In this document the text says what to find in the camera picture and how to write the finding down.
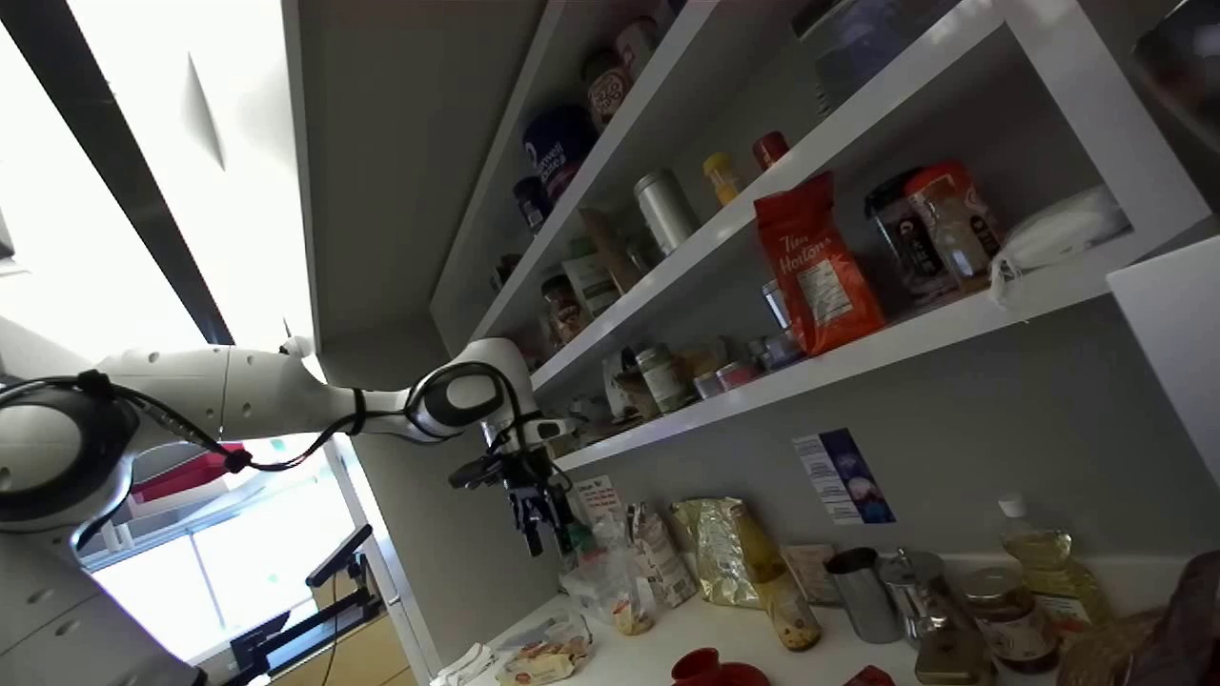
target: plastic bag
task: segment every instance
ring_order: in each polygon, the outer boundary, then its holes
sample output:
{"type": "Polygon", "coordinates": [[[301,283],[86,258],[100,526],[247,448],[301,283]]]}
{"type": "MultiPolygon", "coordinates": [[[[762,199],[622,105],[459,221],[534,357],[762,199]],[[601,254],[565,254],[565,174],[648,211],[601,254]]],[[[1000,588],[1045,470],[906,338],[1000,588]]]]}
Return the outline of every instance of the plastic bag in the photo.
{"type": "Polygon", "coordinates": [[[673,503],[673,531],[698,590],[712,606],[762,610],[757,588],[785,577],[785,559],[742,498],[683,498],[673,503]]]}
{"type": "Polygon", "coordinates": [[[753,203],[757,240],[804,355],[822,355],[885,322],[866,270],[834,232],[834,178],[813,174],[785,194],[753,203]]]}

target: label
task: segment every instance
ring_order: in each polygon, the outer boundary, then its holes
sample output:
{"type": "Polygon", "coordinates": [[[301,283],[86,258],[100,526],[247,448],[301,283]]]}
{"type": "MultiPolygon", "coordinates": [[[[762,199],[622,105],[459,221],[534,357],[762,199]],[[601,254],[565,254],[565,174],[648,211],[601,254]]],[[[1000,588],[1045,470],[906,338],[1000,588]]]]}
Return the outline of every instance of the label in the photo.
{"type": "Polygon", "coordinates": [[[848,297],[847,297],[832,258],[817,258],[817,267],[801,270],[797,283],[801,283],[801,294],[804,294],[817,322],[832,322],[848,314],[848,297]]]}
{"type": "Polygon", "coordinates": [[[895,522],[848,429],[794,437],[801,470],[834,526],[895,522]]]}

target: snack bag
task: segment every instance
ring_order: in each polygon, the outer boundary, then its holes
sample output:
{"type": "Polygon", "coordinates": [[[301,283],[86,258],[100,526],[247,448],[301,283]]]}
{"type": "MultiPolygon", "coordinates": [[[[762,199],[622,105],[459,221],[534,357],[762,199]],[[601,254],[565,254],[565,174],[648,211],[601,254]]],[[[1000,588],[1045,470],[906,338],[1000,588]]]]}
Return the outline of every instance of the snack bag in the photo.
{"type": "Polygon", "coordinates": [[[753,203],[757,240],[804,355],[822,355],[885,322],[866,270],[834,232],[834,178],[813,174],[753,203]]]}

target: spice jar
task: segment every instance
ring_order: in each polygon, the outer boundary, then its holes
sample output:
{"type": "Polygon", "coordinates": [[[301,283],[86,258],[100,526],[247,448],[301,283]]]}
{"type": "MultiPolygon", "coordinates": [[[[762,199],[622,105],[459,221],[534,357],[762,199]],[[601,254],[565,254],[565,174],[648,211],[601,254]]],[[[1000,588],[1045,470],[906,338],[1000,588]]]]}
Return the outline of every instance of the spice jar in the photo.
{"type": "Polygon", "coordinates": [[[581,94],[585,112],[595,113],[595,124],[601,128],[614,112],[622,105],[626,92],[631,89],[631,72],[618,62],[614,48],[595,48],[581,67],[581,94]]]}
{"type": "Polygon", "coordinates": [[[614,48],[628,77],[635,80],[656,53],[656,21],[648,15],[631,20],[614,34],[614,48]]]}
{"type": "Polygon", "coordinates": [[[687,376],[664,347],[635,349],[635,367],[659,413],[679,413],[692,405],[687,376]]]}
{"type": "Polygon", "coordinates": [[[712,184],[712,194],[719,207],[729,207],[738,194],[738,178],[730,171],[730,155],[712,152],[700,161],[700,174],[712,184]]]}
{"type": "Polygon", "coordinates": [[[1059,635],[1012,569],[980,569],[959,590],[1003,665],[1040,676],[1059,663],[1059,635]]]}
{"type": "Polygon", "coordinates": [[[553,274],[542,283],[542,301],[548,328],[555,330],[561,343],[576,338],[578,328],[585,322],[581,306],[566,283],[566,274],[553,274]]]}

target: glass jar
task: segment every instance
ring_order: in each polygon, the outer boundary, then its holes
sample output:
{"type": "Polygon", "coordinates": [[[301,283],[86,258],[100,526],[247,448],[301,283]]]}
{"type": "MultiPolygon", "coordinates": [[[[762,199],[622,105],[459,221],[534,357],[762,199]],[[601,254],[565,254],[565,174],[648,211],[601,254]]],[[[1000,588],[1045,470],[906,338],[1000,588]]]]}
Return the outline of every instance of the glass jar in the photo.
{"type": "Polygon", "coordinates": [[[692,405],[692,387],[687,386],[687,376],[664,347],[635,349],[635,367],[659,413],[679,413],[692,405]]]}
{"type": "Polygon", "coordinates": [[[1040,676],[1059,663],[1059,635],[1012,569],[980,569],[959,590],[1003,665],[1040,676]]]}
{"type": "Polygon", "coordinates": [[[585,322],[585,314],[581,314],[566,274],[553,274],[542,283],[542,306],[546,306],[548,328],[555,330],[561,343],[576,338],[578,328],[585,322]]]}

